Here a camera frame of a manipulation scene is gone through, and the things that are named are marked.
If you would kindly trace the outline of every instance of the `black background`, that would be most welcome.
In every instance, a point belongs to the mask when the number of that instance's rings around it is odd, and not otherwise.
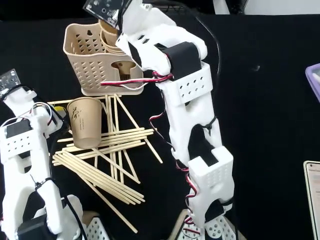
[[[216,45],[191,16],[173,18],[208,46],[206,62],[215,74]],[[206,16],[222,48],[221,82],[215,111],[222,141],[234,156],[233,175],[239,228],[248,239],[312,239],[303,162],[319,157],[320,105],[305,77],[320,62],[320,16]],[[46,101],[81,96],[80,85],[62,51],[65,28],[93,19],[0,23],[0,73],[15,68],[20,80]],[[139,96],[122,98],[141,127],[163,106],[148,85]],[[0,121],[12,117],[1,104]],[[156,122],[168,136],[168,121]],[[131,128],[124,114],[122,129]],[[159,164],[146,146],[129,151],[141,185],[125,181],[145,195],[146,203],[125,205],[107,198],[139,230],[128,227],[77,176],[54,168],[61,191],[74,194],[84,210],[102,215],[116,239],[160,240],[169,236],[189,191],[175,169],[169,148],[150,141],[164,160]],[[1,199],[5,193],[0,169]],[[29,204],[29,215],[40,208]]]

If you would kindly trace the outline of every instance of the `pile of chopsticks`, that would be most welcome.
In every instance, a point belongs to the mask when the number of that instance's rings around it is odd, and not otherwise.
[[[67,144],[54,154],[53,165],[65,166],[76,173],[131,228],[133,232],[137,233],[137,229],[133,227],[133,225],[97,188],[109,193],[125,204],[136,205],[145,202],[144,196],[141,193],[125,185],[124,176],[140,184],[132,161],[127,153],[127,149],[146,144],[158,161],[162,163],[163,161],[147,138],[154,133],[154,130],[139,127],[118,95],[106,95],[104,97],[96,98],[105,100],[105,103],[101,102],[101,105],[107,116],[108,127],[108,132],[101,134],[100,145],[96,148],[84,150],[75,147],[72,137],[59,139],[59,143]],[[66,104],[70,101],[71,100],[54,101],[49,102],[49,104]],[[124,110],[135,128],[119,130],[118,104]],[[129,169],[123,168],[123,155]],[[88,163],[89,159],[94,159],[94,165]],[[98,159],[102,159],[105,163],[110,164],[110,175],[98,169]]]

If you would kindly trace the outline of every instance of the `purple container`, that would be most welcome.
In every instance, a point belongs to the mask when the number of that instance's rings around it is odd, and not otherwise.
[[[307,67],[305,69],[305,75],[310,83],[311,88],[314,91],[314,94],[316,95],[318,101],[320,102],[320,83],[316,79],[318,76],[318,79],[320,80],[320,63]]]

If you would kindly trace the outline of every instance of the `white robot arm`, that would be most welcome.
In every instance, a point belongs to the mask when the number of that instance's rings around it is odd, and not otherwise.
[[[218,231],[213,234],[209,226],[232,208],[235,185],[233,156],[222,145],[219,121],[214,113],[210,66],[202,61],[208,54],[207,46],[202,39],[176,26],[163,12],[142,0],[122,1],[120,10],[116,11],[106,9],[121,1],[107,2],[105,5],[102,0],[88,0],[84,8],[118,26],[116,46],[143,71],[156,71],[159,76],[173,75],[173,79],[158,82],[156,86],[165,101],[172,155],[185,165],[183,170],[188,173],[191,186],[186,197],[189,218],[185,222],[195,224],[198,230],[186,228],[184,237],[191,234],[192,239],[197,233],[199,236],[195,237],[199,240],[205,239],[206,234],[219,238],[221,234]],[[190,154],[189,145],[196,127],[203,129],[202,134],[209,143],[209,159],[204,159],[201,152]]]
[[[5,184],[1,229],[10,240],[72,240],[80,232],[69,204],[80,219],[82,206],[73,195],[61,199],[51,176],[47,146],[47,138],[61,130],[63,121],[47,103],[34,101],[34,90],[25,88],[14,69],[0,76],[1,99],[16,116],[0,126]],[[35,191],[45,208],[23,222],[28,197]]]

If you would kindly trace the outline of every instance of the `beige basket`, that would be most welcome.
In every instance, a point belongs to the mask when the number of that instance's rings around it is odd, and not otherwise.
[[[100,85],[102,81],[120,81],[143,77],[143,72],[129,56],[105,53],[100,32],[99,23],[89,25],[73,23],[65,29],[63,51],[69,58],[80,82],[82,93],[86,96],[140,94],[144,90],[143,88],[129,90],[125,87]],[[130,83],[127,86],[137,88],[141,86],[141,83]]]

